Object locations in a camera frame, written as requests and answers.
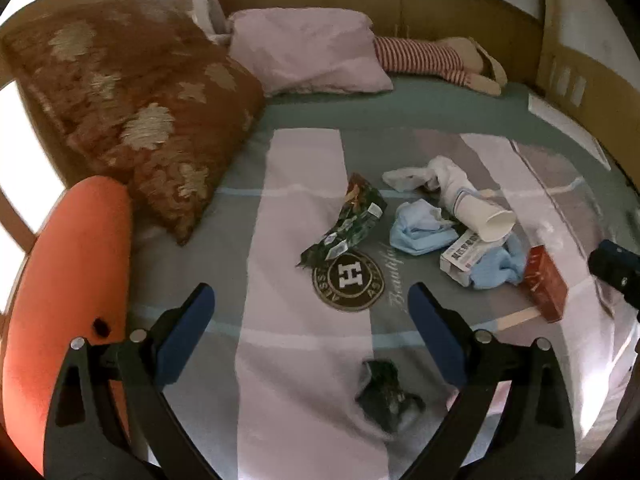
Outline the white blue paper cup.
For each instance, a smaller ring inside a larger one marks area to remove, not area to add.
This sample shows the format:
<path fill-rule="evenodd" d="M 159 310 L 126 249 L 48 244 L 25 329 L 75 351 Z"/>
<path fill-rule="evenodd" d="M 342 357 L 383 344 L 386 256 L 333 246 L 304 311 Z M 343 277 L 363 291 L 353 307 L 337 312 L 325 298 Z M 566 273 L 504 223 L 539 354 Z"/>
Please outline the white blue paper cup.
<path fill-rule="evenodd" d="M 516 214 L 491 202 L 470 188 L 458 188 L 447 205 L 454 218 L 472 230 L 485 243 L 508 236 L 516 223 Z"/>

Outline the light blue face mask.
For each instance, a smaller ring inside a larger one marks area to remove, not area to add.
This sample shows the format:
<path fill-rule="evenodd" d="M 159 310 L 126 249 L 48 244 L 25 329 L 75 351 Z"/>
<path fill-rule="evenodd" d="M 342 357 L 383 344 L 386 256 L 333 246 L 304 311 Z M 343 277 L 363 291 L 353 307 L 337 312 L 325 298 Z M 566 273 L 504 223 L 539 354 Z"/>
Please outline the light blue face mask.
<path fill-rule="evenodd" d="M 422 256 L 450 246 L 458 239 L 454 222 L 426 200 L 398 206 L 390 229 L 390 246 L 412 256 Z"/>
<path fill-rule="evenodd" d="M 471 269 L 476 290 L 494 289 L 503 284 L 518 286 L 524 278 L 526 253 L 518 237 L 511 233 L 504 244 L 492 248 Z"/>

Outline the red cigarette pack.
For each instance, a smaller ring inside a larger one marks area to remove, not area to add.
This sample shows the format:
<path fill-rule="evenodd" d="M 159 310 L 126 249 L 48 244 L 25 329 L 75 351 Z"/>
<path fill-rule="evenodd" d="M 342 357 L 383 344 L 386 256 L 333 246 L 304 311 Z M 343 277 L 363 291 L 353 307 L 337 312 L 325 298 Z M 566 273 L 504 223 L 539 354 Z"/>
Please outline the red cigarette pack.
<path fill-rule="evenodd" d="M 568 287 L 544 245 L 529 249 L 521 288 L 548 323 L 563 317 Z"/>

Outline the white flat board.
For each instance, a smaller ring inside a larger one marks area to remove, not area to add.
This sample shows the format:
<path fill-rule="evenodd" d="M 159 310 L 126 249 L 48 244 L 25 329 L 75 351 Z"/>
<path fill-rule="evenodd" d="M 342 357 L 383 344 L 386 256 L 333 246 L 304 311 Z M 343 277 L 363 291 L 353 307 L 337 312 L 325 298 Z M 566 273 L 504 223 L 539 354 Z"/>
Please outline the white flat board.
<path fill-rule="evenodd" d="M 578 122 L 575 122 L 574 119 L 569 118 L 547 101 L 533 93 L 529 93 L 528 95 L 528 111 L 530 114 L 533 114 L 550 126 L 561 131 L 564 136 L 570 138 L 570 140 L 578 144 L 592 158 L 600 162 L 606 170 L 611 170 L 611 164 L 599 141 L 584 127 L 579 125 Z"/>

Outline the orange carrot plush pillow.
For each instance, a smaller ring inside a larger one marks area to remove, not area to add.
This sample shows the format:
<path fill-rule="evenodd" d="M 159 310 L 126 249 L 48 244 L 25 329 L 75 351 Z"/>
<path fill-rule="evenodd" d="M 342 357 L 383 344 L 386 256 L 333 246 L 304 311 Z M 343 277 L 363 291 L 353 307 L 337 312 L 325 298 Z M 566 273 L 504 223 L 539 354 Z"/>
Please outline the orange carrot plush pillow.
<path fill-rule="evenodd" d="M 132 209 L 126 188 L 91 177 L 68 190 L 37 237 L 4 345 L 6 432 L 36 471 L 54 385 L 70 342 L 125 337 Z"/>

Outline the dark crumpled wrapper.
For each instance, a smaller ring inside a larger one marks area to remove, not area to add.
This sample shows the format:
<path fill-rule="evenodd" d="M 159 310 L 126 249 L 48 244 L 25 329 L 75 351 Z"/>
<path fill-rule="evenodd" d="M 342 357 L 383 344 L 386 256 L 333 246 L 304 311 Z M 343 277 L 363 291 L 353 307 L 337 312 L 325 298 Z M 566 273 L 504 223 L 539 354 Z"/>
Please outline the dark crumpled wrapper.
<path fill-rule="evenodd" d="M 361 363 L 355 402 L 364 419 L 389 437 L 411 426 L 426 408 L 420 396 L 400 384 L 398 368 L 389 360 Z"/>

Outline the white medicine box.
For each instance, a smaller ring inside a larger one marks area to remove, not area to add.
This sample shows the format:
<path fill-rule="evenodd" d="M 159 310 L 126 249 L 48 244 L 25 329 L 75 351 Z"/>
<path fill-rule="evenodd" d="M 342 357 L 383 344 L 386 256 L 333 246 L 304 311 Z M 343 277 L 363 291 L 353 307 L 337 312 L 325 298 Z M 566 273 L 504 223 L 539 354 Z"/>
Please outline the white medicine box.
<path fill-rule="evenodd" d="M 494 248 L 477 233 L 466 230 L 439 257 L 439 269 L 463 287 L 471 285 L 471 271 L 481 258 Z"/>

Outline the white crumpled tissue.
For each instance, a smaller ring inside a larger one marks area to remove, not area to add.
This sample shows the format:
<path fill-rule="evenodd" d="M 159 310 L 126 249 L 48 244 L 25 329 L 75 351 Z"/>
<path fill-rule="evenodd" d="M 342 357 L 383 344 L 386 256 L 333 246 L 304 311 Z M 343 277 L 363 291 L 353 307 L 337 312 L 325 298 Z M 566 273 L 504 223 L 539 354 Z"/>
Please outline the white crumpled tissue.
<path fill-rule="evenodd" d="M 466 173 L 448 157 L 438 155 L 424 167 L 406 167 L 382 174 L 383 182 L 397 192 L 409 192 L 425 186 L 439 190 L 445 197 L 454 197 L 460 188 L 470 190 L 473 185 Z"/>

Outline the plaid patchwork bed quilt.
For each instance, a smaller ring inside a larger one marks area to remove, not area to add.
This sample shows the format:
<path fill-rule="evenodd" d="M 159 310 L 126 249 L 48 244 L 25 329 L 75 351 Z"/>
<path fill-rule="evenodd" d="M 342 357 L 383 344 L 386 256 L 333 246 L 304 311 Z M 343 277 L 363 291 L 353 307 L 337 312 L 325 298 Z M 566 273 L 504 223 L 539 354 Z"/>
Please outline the plaid patchwork bed quilt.
<path fill-rule="evenodd" d="M 376 188 L 382 174 L 451 159 L 480 190 L 515 212 L 526 258 L 544 245 L 568 287 L 564 315 L 548 323 L 528 293 L 503 284 L 463 287 L 439 255 L 390 246 L 395 212 L 413 196 L 383 188 L 382 219 L 354 252 L 326 266 L 298 266 L 331 229 L 349 177 Z M 614 167 L 564 141 L 562 152 L 502 136 L 428 129 L 272 129 L 254 134 L 190 240 L 179 245 L 138 220 L 130 315 L 152 324 L 196 285 L 213 287 L 216 311 L 167 399 L 198 450 L 225 479 L 396 479 L 447 411 L 446 382 L 408 313 L 410 287 L 427 284 L 473 328 L 510 344 L 548 338 L 585 437 L 608 396 L 632 336 L 632 312 L 587 270 L 605 237 L 634 239 L 626 213 L 638 203 Z M 425 402 L 396 436 L 382 434 L 355 402 L 361 363 L 392 361 L 400 384 Z"/>

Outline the striped rag doll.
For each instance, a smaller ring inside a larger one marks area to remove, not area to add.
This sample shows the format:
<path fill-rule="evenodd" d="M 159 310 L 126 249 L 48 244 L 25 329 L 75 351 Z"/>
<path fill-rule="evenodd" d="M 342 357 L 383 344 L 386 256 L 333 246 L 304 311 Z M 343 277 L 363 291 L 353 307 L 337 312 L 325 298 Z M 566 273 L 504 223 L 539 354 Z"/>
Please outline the striped rag doll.
<path fill-rule="evenodd" d="M 374 50 L 387 73 L 434 76 L 488 96 L 500 96 L 508 83 L 502 65 L 473 38 L 426 41 L 376 36 Z"/>

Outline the green snack wrapper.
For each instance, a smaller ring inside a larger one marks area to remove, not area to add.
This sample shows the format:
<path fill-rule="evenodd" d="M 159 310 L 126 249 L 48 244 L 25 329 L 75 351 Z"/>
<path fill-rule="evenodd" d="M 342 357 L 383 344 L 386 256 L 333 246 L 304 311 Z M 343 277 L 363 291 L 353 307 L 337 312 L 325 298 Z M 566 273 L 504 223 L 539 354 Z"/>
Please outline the green snack wrapper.
<path fill-rule="evenodd" d="M 356 247 L 382 219 L 386 208 L 380 191 L 360 174 L 352 174 L 334 226 L 300 254 L 298 266 L 315 269 Z"/>

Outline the wooden headboard cabinet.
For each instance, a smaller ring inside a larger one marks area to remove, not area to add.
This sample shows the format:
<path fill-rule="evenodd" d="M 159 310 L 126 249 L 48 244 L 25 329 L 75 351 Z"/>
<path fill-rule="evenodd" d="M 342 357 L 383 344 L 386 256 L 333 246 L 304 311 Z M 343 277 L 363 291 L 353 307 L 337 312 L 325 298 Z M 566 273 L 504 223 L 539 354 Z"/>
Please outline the wooden headboard cabinet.
<path fill-rule="evenodd" d="M 592 133 L 633 178 L 639 177 L 639 92 L 593 56 L 561 40 L 560 0 L 544 0 L 537 22 L 501 0 L 227 0 L 229 11 L 328 6 L 360 11 L 385 35 L 471 36 L 508 77 L 541 90 Z"/>

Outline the brown floral brocade pillow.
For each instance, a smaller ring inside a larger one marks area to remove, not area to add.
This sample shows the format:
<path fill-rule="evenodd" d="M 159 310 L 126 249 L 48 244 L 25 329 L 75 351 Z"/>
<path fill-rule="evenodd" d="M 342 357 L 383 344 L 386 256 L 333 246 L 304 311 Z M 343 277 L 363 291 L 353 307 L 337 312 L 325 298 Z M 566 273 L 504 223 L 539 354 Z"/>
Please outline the brown floral brocade pillow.
<path fill-rule="evenodd" d="M 60 141 L 179 244 L 265 106 L 258 79 L 170 0 L 71 6 L 2 50 Z"/>

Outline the pink bed pillow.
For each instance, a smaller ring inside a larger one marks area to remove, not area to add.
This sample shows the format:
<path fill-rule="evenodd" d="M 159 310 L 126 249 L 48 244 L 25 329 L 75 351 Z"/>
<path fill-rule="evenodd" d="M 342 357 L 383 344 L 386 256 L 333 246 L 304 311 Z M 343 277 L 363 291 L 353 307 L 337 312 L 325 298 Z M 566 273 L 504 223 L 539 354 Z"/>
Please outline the pink bed pillow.
<path fill-rule="evenodd" d="M 366 14 L 337 8 L 267 8 L 233 13 L 230 58 L 265 94 L 393 90 L 374 50 Z"/>

